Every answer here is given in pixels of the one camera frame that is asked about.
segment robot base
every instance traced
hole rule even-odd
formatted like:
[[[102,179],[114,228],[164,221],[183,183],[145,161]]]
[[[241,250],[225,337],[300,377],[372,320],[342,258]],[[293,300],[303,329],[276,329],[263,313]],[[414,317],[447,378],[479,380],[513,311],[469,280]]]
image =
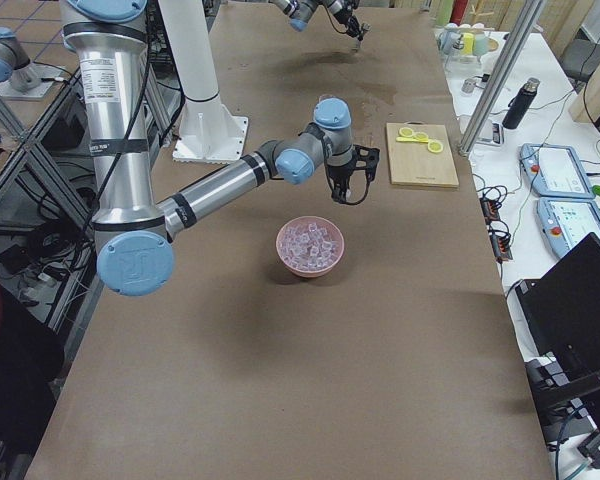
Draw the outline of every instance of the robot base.
[[[232,163],[242,156],[249,119],[234,117],[221,105],[220,125],[198,112],[183,118],[173,159],[180,162]]]

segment small black box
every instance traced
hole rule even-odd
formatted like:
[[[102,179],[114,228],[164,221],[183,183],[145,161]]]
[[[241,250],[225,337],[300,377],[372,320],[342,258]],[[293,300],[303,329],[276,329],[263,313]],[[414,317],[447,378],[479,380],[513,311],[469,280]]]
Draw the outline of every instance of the small black box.
[[[21,272],[29,266],[31,261],[27,256],[27,249],[20,245],[12,245],[0,253],[0,263],[11,275]]]

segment water bottle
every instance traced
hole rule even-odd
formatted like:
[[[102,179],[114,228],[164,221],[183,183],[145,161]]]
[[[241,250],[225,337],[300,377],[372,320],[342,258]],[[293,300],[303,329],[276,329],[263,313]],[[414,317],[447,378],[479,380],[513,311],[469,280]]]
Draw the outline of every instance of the water bottle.
[[[504,128],[508,128],[509,130],[518,128],[522,117],[527,113],[531,102],[533,102],[533,99],[536,98],[536,95],[538,94],[538,85],[540,85],[540,80],[531,77],[527,80],[527,83],[522,86],[518,95],[516,95],[516,98],[509,103],[509,111],[502,121],[502,126]]]

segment pink bowl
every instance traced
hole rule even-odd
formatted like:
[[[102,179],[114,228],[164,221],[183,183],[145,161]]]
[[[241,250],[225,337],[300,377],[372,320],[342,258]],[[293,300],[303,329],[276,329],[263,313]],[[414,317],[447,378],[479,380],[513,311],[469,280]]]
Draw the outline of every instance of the pink bowl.
[[[317,249],[319,255],[314,256],[315,265],[307,265],[313,258],[308,256],[311,248]],[[325,218],[298,217],[287,222],[278,232],[276,251],[284,266],[295,275],[321,277],[329,273],[342,258],[344,237],[338,227]]]

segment robotic arm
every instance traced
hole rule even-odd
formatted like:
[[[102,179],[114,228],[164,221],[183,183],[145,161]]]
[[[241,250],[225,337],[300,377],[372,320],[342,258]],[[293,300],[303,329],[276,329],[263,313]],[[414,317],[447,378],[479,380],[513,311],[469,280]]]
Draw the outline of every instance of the robotic arm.
[[[329,98],[317,105],[314,121],[297,138],[267,142],[156,204],[139,108],[147,79],[141,68],[145,5],[143,0],[60,3],[65,43],[80,58],[99,188],[99,209],[91,219],[98,273],[109,288],[132,296],[167,281],[174,264],[170,243],[180,231],[270,178],[280,174],[299,184],[324,163],[332,198],[348,204],[349,178],[364,170],[368,189],[379,157],[377,149],[352,144],[349,109]]]
[[[362,41],[365,34],[369,31],[366,23],[362,25],[353,14],[358,8],[360,0],[270,0],[282,13],[287,15],[291,27],[298,32],[302,32],[311,20],[314,12],[324,5],[330,14],[338,21],[340,25],[346,27],[346,34],[350,37]]]
[[[7,80],[19,92],[29,91],[42,81],[15,34],[0,27],[0,82]]]

